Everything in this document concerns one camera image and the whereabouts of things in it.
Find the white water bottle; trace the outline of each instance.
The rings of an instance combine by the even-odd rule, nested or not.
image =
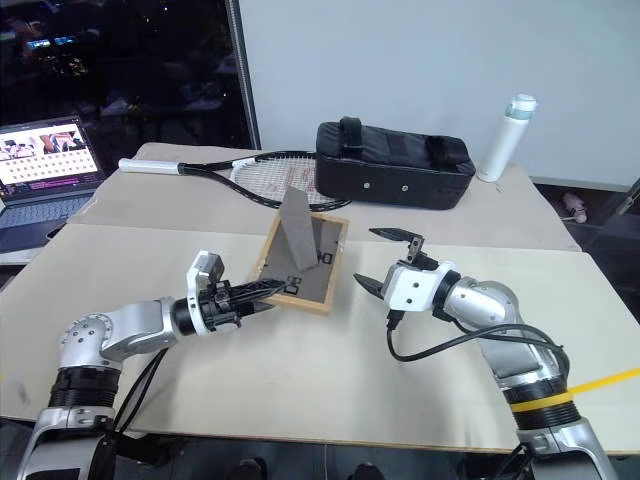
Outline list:
[[[495,182],[500,178],[537,106],[538,103],[531,95],[520,93],[513,97],[487,157],[478,167],[476,174],[480,180]]]

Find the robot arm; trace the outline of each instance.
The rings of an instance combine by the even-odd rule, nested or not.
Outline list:
[[[231,287],[221,280],[223,272],[218,255],[200,251],[187,272],[186,298],[164,297],[89,314],[65,330],[49,405],[36,421],[19,479],[110,479],[116,454],[146,463],[157,460],[143,442],[115,431],[113,403],[122,362],[169,348],[183,336],[240,327],[242,317],[272,308],[259,300],[285,286],[260,280]]]
[[[520,442],[535,459],[537,476],[548,478],[549,465],[569,458],[564,465],[572,467],[561,467],[567,478],[617,479],[589,422],[580,416],[567,391],[568,358],[548,336],[523,322],[516,295],[501,283],[462,277],[453,263],[429,258],[421,251],[424,239],[420,235],[394,228],[371,231],[409,242],[406,259],[389,268],[384,283],[355,275],[365,290],[391,309],[387,328],[392,354],[402,361],[420,357],[402,357],[393,350],[391,332],[404,312],[431,310],[433,316],[454,322],[465,333],[478,336],[483,356],[518,425]],[[576,463],[575,454],[586,455],[586,470],[584,455]]]

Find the laptop keyboard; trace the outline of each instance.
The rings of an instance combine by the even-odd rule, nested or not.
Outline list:
[[[73,197],[13,207],[0,217],[0,228],[19,227],[31,223],[68,218],[87,203],[91,197]]]

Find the black bag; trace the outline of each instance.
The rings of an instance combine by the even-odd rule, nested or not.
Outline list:
[[[343,117],[316,137],[316,189],[328,197],[445,210],[476,169],[459,138],[362,126]]]

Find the gray felt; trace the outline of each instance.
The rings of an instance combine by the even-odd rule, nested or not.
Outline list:
[[[298,271],[302,272],[318,265],[306,193],[297,188],[287,188],[280,206],[280,222]]]
[[[344,225],[314,217],[311,217],[311,224],[315,244],[318,245],[318,252],[316,252],[316,260],[320,259],[318,266],[303,272],[296,268],[284,229],[280,224],[267,252],[260,278],[288,282],[289,286],[283,292],[284,295],[324,303]]]

